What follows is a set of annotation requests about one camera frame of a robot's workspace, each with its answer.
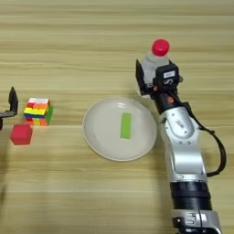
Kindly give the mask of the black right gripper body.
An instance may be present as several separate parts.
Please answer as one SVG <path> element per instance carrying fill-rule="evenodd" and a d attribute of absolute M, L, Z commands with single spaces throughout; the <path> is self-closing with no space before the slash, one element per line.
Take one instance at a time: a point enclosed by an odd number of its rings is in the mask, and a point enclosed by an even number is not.
<path fill-rule="evenodd" d="M 156 87 L 143 88 L 140 89 L 140 95 L 149 96 L 150 99 L 154 101 L 159 114 L 181 106 L 181 102 L 177 96 L 177 89 L 157 89 Z"/>

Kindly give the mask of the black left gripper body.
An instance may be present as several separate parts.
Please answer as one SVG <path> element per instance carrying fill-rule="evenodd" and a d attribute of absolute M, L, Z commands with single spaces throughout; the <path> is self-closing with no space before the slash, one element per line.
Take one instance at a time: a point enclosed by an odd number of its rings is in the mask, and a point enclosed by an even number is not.
<path fill-rule="evenodd" d="M 3 128 L 3 119 L 4 118 L 10 118 L 16 115 L 16 112 L 14 111 L 6 111 L 6 112 L 0 112 L 0 131 L 2 131 Z"/>

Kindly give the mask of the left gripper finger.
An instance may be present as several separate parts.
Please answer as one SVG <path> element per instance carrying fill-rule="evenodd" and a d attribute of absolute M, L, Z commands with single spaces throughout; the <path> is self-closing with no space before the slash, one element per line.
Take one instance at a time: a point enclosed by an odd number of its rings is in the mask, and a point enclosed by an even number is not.
<path fill-rule="evenodd" d="M 10 104 L 10 111 L 17 114 L 18 109 L 18 98 L 14 87 L 11 88 L 8 96 L 8 103 Z"/>

